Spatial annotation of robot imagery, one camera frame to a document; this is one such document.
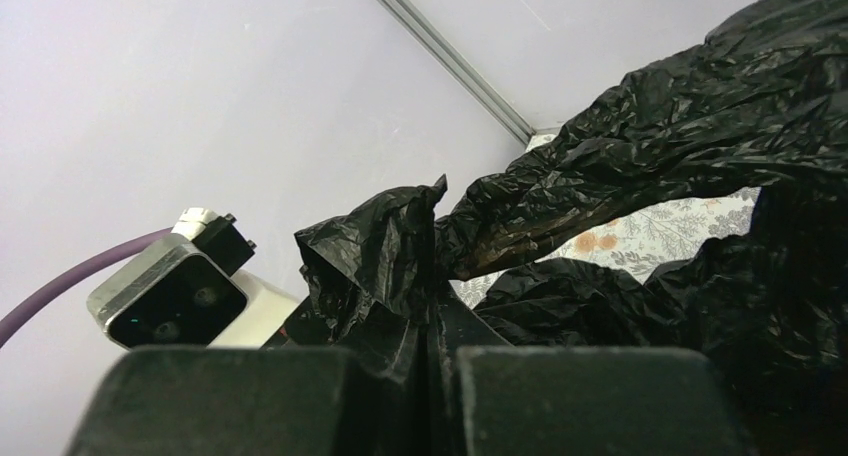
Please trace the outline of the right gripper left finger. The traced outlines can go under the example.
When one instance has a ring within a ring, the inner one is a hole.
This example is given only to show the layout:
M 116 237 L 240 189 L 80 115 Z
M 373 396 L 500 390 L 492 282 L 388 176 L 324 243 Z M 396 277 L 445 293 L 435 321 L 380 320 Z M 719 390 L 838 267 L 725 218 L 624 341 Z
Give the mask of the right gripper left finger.
M 376 306 L 335 345 L 136 349 L 70 455 L 411 455 L 416 325 Z

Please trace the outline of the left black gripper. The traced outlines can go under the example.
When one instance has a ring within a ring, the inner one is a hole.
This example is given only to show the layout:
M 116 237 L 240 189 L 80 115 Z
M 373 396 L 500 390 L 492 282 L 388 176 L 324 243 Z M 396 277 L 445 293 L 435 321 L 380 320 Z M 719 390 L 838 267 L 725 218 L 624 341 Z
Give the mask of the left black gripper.
M 261 346 L 276 349 L 288 345 L 327 345 L 331 330 L 315 311 L 311 298 L 302 301 L 279 329 Z

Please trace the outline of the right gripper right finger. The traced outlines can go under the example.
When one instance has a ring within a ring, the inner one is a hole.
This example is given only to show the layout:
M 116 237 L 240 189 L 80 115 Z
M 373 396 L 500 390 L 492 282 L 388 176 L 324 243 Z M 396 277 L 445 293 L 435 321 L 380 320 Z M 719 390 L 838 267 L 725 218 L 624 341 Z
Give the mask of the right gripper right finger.
M 752 455 L 715 368 L 678 348 L 512 346 L 445 289 L 427 330 L 435 455 Z

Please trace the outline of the black trash bag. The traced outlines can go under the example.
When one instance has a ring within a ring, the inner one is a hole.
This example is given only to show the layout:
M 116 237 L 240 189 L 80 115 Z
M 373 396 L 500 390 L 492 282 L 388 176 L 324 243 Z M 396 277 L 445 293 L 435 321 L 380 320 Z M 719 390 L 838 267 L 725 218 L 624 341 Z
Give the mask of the black trash bag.
M 759 0 L 436 218 L 445 188 L 388 190 L 296 234 L 322 340 L 376 309 L 424 320 L 437 284 L 493 273 L 479 311 L 511 343 L 692 349 L 763 454 L 846 453 L 847 0 Z M 747 233 L 644 282 L 553 257 L 644 208 L 743 188 L 759 192 Z

